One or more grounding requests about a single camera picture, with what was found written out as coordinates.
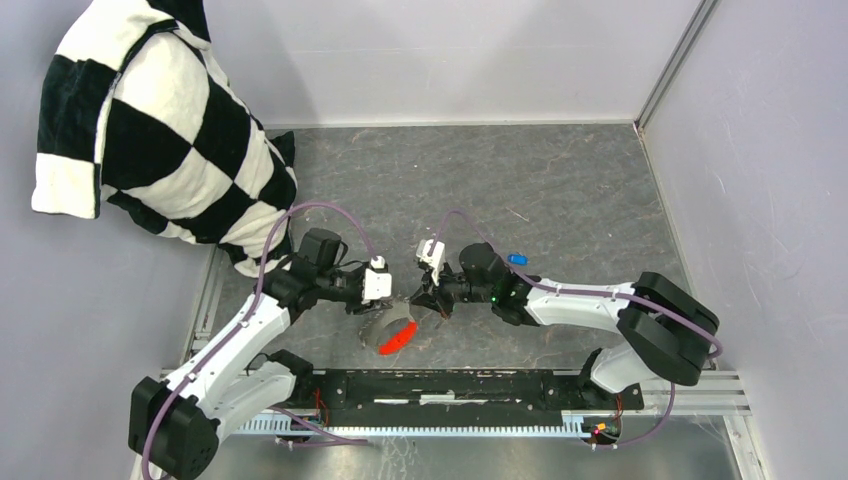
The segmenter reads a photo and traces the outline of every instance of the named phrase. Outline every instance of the concrete floor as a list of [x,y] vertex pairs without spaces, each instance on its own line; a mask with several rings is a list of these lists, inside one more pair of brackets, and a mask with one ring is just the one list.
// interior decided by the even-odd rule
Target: concrete floor
[[[411,295],[414,261],[450,208],[462,207],[504,249],[529,257],[528,273],[568,283],[610,284],[660,272],[684,284],[657,188],[629,125],[398,127],[295,132],[298,202],[336,203],[358,217],[389,262],[395,292]],[[341,216],[308,210],[292,224],[295,244],[310,227],[339,232],[348,259],[366,259]],[[477,241],[453,220],[448,259]],[[227,269],[220,328],[253,281]],[[448,320],[413,310],[412,344],[379,356],[358,339],[363,317],[318,305],[266,348],[287,348],[325,368],[579,368],[589,352],[620,341],[574,327],[513,327],[486,306],[459,305]]]

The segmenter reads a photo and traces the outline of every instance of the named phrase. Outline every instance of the robotic arm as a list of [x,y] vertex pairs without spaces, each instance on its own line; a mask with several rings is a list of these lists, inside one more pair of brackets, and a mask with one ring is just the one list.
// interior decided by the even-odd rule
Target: robotic arm
[[[531,284],[513,273],[488,243],[465,247],[459,255],[462,271],[454,272],[444,262],[444,244],[438,242],[431,248],[432,242],[422,241],[416,253],[425,274],[422,286],[410,299],[413,305],[447,317],[456,303],[488,303],[495,315],[512,325],[575,325],[624,336],[625,343],[596,350],[584,365],[581,394],[587,403],[655,377],[687,386],[698,383],[709,355],[709,340],[622,298],[650,299],[715,335],[718,318],[662,275],[645,272],[635,283],[604,286],[531,276],[535,282]],[[588,295],[564,293],[569,291]]]
[[[233,431],[265,408],[288,399],[297,378],[273,358],[250,377],[238,379],[239,373],[318,300],[342,302],[347,313],[363,314],[381,308],[382,299],[391,294],[392,277],[385,260],[378,257],[352,271],[342,270],[335,265],[341,244],[335,233],[311,229],[289,264],[266,275],[251,318],[244,316],[256,293],[186,364],[163,381],[142,380],[132,393],[130,448],[143,452],[153,418],[173,386],[186,376],[190,383],[164,417],[151,450],[153,463],[182,480],[200,475]],[[241,331],[219,347],[237,328]],[[197,362],[209,355],[213,356],[203,368],[192,373]]]

